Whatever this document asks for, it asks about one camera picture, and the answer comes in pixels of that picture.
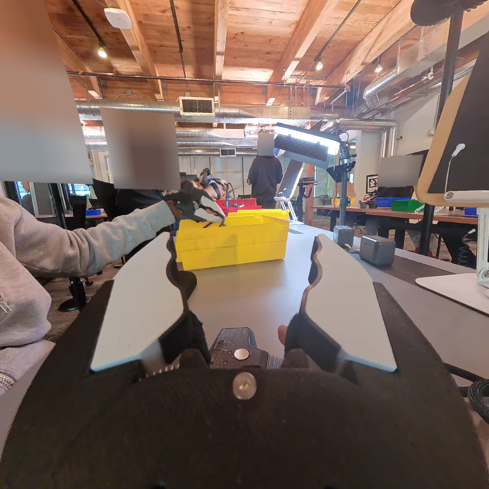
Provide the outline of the long wooden desk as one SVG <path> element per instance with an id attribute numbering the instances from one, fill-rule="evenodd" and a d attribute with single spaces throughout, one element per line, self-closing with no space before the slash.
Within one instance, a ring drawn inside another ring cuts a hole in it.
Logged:
<path id="1" fill-rule="evenodd" d="M 350 213 L 362 213 L 368 216 L 379 217 L 381 220 L 380 227 L 395 230 L 394 241 L 396 247 L 399 249 L 404 248 L 405 233 L 407 229 L 416 227 L 416 224 L 408 224 L 408 221 L 415 221 L 415 223 L 424 220 L 423 213 L 416 212 L 396 212 L 386 208 L 359 208 L 359 207 L 347 207 L 347 212 Z M 451 212 L 448 214 L 435 214 L 432 219 L 431 232 L 438 231 L 442 234 L 449 234 L 455 229 L 445 229 L 446 226 L 437 223 L 456 223 L 458 226 L 470 225 L 472 228 L 476 228 L 478 225 L 478 216 L 465 216 L 464 213 Z"/>

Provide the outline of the silver ventilation duct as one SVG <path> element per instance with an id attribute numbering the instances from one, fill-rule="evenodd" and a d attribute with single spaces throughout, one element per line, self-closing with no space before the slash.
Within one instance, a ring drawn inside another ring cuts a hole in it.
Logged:
<path id="1" fill-rule="evenodd" d="M 120 111 L 170 114 L 179 123 L 220 124 L 277 124 L 305 125 L 321 123 L 321 131 L 338 128 L 352 130 L 389 130 L 398 124 L 391 119 L 347 118 L 335 113 L 324 113 L 310 107 L 215 105 L 203 112 L 186 112 L 182 102 L 130 102 L 118 100 L 77 100 L 77 111 L 82 120 L 101 120 L 102 108 Z"/>

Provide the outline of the tilted board on white stand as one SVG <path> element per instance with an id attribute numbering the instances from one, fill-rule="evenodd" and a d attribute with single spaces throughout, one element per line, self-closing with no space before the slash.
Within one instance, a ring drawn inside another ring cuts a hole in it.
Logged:
<path id="1" fill-rule="evenodd" d="M 289 220 L 292 224 L 303 224 L 305 185 L 300 184 L 300 180 L 304 166 L 303 162 L 290 160 L 274 198 L 283 211 L 289 211 Z M 299 193 L 296 204 L 293 205 L 291 200 L 297 187 L 299 187 Z"/>

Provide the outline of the black board with wooden rim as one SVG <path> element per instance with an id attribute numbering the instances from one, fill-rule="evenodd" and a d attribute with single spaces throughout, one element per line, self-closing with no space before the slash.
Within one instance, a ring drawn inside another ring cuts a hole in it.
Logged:
<path id="1" fill-rule="evenodd" d="M 488 36 L 443 107 L 415 193 L 429 205 L 488 208 Z"/>

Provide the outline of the black metal pole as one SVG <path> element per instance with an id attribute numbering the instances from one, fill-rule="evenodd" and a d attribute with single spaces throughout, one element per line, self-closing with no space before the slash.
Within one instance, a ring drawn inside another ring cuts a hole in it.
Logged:
<path id="1" fill-rule="evenodd" d="M 459 50 L 461 26 L 466 11 L 477 8 L 485 1 L 414 1 L 411 7 L 411 20 L 420 26 L 433 26 L 449 20 L 441 92 L 438 103 L 436 125 L 442 115 L 443 107 L 453 88 L 456 57 Z"/>

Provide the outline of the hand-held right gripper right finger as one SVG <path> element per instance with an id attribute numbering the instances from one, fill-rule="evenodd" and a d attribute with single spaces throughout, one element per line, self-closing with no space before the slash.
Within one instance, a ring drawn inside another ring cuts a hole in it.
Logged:
<path id="1" fill-rule="evenodd" d="M 323 370 L 352 361 L 386 372 L 397 369 L 374 282 L 362 265 L 329 237 L 315 238 L 312 282 L 300 314 L 300 348 Z"/>

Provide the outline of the black hdmi switch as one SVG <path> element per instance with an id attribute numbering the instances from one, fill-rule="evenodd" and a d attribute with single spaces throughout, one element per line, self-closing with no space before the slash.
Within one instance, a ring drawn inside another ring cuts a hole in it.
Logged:
<path id="1" fill-rule="evenodd" d="M 210 349 L 211 369 L 279 369 L 283 358 L 258 348 L 250 328 L 225 328 Z"/>

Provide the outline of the grey box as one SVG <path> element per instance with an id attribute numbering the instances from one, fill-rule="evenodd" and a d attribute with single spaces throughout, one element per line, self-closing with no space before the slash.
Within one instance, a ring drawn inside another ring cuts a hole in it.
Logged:
<path id="1" fill-rule="evenodd" d="M 333 229 L 333 242 L 340 247 L 351 248 L 354 245 L 355 230 L 347 225 L 336 225 Z"/>
<path id="2" fill-rule="evenodd" d="M 377 267 L 391 266 L 394 263 L 396 243 L 381 236 L 362 236 L 359 256 L 361 260 Z"/>

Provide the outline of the black light stand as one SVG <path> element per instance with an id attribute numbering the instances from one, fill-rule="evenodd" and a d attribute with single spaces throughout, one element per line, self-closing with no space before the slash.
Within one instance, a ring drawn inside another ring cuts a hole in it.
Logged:
<path id="1" fill-rule="evenodd" d="M 347 182 L 349 181 L 349 173 L 354 168 L 355 163 L 352 163 L 350 144 L 348 143 L 349 135 L 346 131 L 339 131 L 338 137 L 340 139 L 339 147 L 339 170 L 341 174 L 341 190 L 340 190 L 340 202 L 339 202 L 339 220 L 338 225 L 346 225 L 346 213 L 347 213 Z"/>

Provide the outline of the person's left forearm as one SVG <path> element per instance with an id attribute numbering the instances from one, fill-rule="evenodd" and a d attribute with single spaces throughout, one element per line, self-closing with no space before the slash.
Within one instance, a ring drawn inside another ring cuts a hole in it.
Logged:
<path id="1" fill-rule="evenodd" d="M 161 201 L 91 229 L 42 223 L 11 199 L 1 197 L 1 282 L 14 281 L 21 266 L 42 276 L 89 276 L 175 223 Z"/>

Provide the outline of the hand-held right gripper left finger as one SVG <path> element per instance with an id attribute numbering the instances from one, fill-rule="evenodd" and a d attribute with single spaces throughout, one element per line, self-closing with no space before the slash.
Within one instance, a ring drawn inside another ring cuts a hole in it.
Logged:
<path id="1" fill-rule="evenodd" d="M 164 369 L 160 339 L 188 312 L 172 277 L 173 238 L 164 232 L 117 273 L 90 369 L 100 372 L 141 361 L 147 372 Z"/>

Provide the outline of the white ceiling access point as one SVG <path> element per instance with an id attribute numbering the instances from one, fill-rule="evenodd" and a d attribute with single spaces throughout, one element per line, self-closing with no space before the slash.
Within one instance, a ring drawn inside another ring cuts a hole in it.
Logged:
<path id="1" fill-rule="evenodd" d="M 120 30 L 132 29 L 131 18 L 128 15 L 127 11 L 125 11 L 124 9 L 107 7 L 104 9 L 104 13 L 107 21 L 114 28 Z"/>

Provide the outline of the ceiling air vent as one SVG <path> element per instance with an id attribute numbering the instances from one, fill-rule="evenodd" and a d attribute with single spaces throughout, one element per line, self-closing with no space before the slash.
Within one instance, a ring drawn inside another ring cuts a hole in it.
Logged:
<path id="1" fill-rule="evenodd" d="M 215 101 L 209 97 L 181 96 L 178 98 L 182 116 L 214 116 Z"/>

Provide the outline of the yellow plastic bin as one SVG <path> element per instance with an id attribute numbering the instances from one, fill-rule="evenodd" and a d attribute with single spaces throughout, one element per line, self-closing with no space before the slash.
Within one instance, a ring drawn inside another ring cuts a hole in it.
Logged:
<path id="1" fill-rule="evenodd" d="M 223 226 L 182 220 L 175 236 L 176 261 L 187 271 L 281 260 L 289 227 L 289 212 L 279 209 L 260 217 L 226 217 Z"/>

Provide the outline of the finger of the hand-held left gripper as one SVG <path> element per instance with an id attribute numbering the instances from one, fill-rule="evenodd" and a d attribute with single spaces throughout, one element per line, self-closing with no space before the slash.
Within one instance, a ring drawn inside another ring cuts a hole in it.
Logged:
<path id="1" fill-rule="evenodd" d="M 210 197 L 202 195 L 199 198 L 197 218 L 200 222 L 224 223 L 225 214 L 217 203 Z"/>

